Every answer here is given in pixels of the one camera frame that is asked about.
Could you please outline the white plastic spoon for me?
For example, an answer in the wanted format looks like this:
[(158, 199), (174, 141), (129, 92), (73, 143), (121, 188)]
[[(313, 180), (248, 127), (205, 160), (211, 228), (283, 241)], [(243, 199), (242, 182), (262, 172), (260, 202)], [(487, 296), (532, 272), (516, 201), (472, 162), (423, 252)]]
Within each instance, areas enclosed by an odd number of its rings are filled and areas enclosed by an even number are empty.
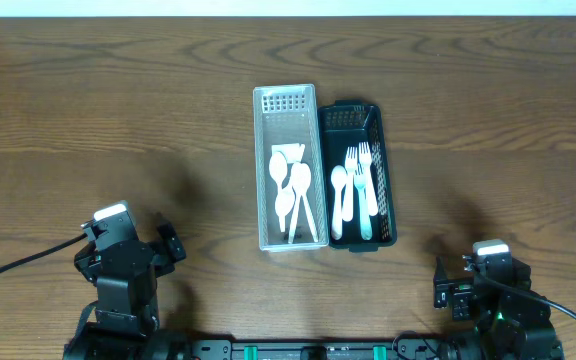
[(314, 216), (313, 216), (313, 213), (312, 213), (310, 204), (309, 204), (309, 200), (308, 200), (308, 198), (307, 198), (307, 193), (306, 193), (306, 195), (302, 198), (301, 203), (304, 204), (304, 210), (305, 210), (305, 214), (306, 214), (306, 219), (307, 219), (307, 222), (308, 222), (308, 226), (309, 226), (310, 232), (311, 232), (312, 237), (313, 237), (313, 241), (314, 241), (314, 242), (318, 242), (318, 241), (319, 241), (319, 238), (318, 238), (318, 234), (317, 234), (317, 229), (316, 229), (316, 225), (315, 225), (315, 221), (314, 221)]
[(291, 186), (280, 190), (275, 200), (275, 213), (279, 220), (280, 231), (286, 227), (286, 216), (292, 211), (295, 202), (295, 193)]
[(302, 198), (306, 195), (311, 182), (309, 167), (301, 162), (294, 163), (291, 169), (290, 182), (295, 192), (295, 202), (293, 205), (288, 236), (288, 243), (292, 244), (294, 242), (298, 223), (299, 205)]
[(347, 172), (343, 166), (337, 165), (332, 169), (331, 184), (334, 190), (334, 198), (333, 198), (331, 236), (333, 237), (334, 240), (339, 240), (343, 234), (342, 191), (346, 185), (346, 179), (347, 179)]
[(271, 178), (277, 185), (277, 196), (275, 199), (275, 213), (279, 221), (279, 230), (285, 231), (285, 214), (283, 213), (284, 199), (283, 199), (283, 181), (287, 176), (288, 167), (284, 155), (280, 152), (275, 152), (269, 161), (269, 173)]

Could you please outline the white plastic fork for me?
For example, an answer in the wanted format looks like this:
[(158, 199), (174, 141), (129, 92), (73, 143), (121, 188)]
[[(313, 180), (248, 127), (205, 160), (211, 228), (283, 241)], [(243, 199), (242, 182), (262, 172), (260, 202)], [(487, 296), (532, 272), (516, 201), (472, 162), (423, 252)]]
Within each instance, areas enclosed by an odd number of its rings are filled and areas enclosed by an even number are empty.
[(355, 172), (354, 186), (358, 194), (360, 235), (364, 241), (368, 241), (372, 239), (373, 232), (366, 198), (366, 176), (361, 164)]
[(350, 222), (353, 219), (354, 208), (354, 175), (358, 168), (358, 148), (351, 146), (347, 149), (344, 167), (346, 170), (346, 183), (342, 203), (342, 220)]
[(359, 162), (366, 179), (365, 190), (368, 213), (370, 216), (376, 216), (378, 214), (378, 205), (371, 172), (372, 155), (368, 142), (361, 142), (359, 144)]

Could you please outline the clear plastic basket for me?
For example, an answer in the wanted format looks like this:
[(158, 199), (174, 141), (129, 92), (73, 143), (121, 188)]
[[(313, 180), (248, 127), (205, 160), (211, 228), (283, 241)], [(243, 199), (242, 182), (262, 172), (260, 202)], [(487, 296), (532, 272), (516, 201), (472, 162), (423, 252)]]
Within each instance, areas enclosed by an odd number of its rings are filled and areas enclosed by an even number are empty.
[[(322, 145), (312, 84), (261, 86), (253, 90), (253, 120), (256, 161), (259, 248), (266, 252), (311, 250), (329, 243)], [(275, 213), (277, 185), (269, 173), (275, 152), (284, 155), (288, 172), (282, 188), (291, 186), (295, 162), (311, 170), (307, 198), (314, 216), (319, 241), (314, 242), (304, 204), (300, 204), (294, 242), (288, 243), (292, 211), (286, 216), (285, 231), (279, 230)]]

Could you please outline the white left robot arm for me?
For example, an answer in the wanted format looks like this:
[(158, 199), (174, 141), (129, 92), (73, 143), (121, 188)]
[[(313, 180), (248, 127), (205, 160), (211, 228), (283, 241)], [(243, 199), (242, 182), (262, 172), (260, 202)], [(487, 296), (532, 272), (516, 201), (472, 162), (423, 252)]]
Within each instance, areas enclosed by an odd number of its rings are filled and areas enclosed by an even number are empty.
[(186, 252), (173, 225), (161, 218), (159, 239), (139, 240), (126, 213), (82, 225), (88, 244), (75, 268), (94, 285), (97, 299), (81, 313), (65, 359), (189, 359), (187, 336), (162, 330), (157, 279), (175, 270)]

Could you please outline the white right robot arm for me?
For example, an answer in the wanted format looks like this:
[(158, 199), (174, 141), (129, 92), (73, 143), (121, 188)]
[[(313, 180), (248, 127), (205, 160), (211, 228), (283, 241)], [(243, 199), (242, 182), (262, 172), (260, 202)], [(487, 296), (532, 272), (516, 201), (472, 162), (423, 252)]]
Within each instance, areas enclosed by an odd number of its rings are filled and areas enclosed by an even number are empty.
[(531, 268), (508, 253), (465, 258), (471, 278), (450, 279), (441, 258), (433, 277), (436, 308), (474, 328), (446, 336), (441, 360), (563, 360), (562, 342), (550, 321), (550, 307), (530, 289)]

